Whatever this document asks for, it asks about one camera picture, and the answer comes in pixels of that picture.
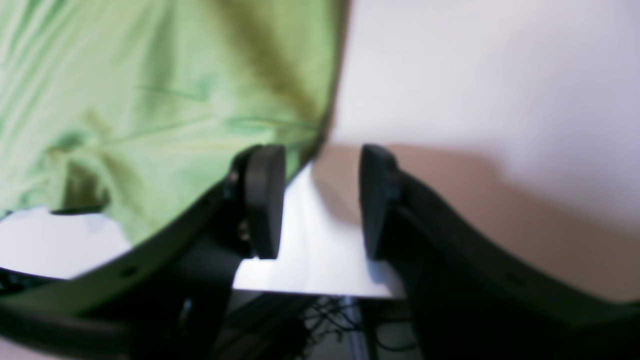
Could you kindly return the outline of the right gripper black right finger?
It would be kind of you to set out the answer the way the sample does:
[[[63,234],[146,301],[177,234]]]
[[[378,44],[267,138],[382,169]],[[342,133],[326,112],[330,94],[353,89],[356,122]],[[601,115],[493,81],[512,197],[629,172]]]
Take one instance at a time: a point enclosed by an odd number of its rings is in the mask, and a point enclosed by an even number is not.
[[[362,146],[366,255],[390,265],[426,360],[637,360],[639,303],[598,298],[492,243],[380,145]]]

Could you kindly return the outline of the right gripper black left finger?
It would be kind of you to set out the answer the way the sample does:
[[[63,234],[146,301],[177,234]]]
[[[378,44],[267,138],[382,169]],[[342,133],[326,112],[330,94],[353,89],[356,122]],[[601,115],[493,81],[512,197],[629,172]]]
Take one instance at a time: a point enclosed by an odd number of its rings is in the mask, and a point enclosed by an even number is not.
[[[1,271],[1,335],[83,360],[205,360],[243,260],[274,260],[282,145],[238,153],[225,178],[151,239],[73,279]]]

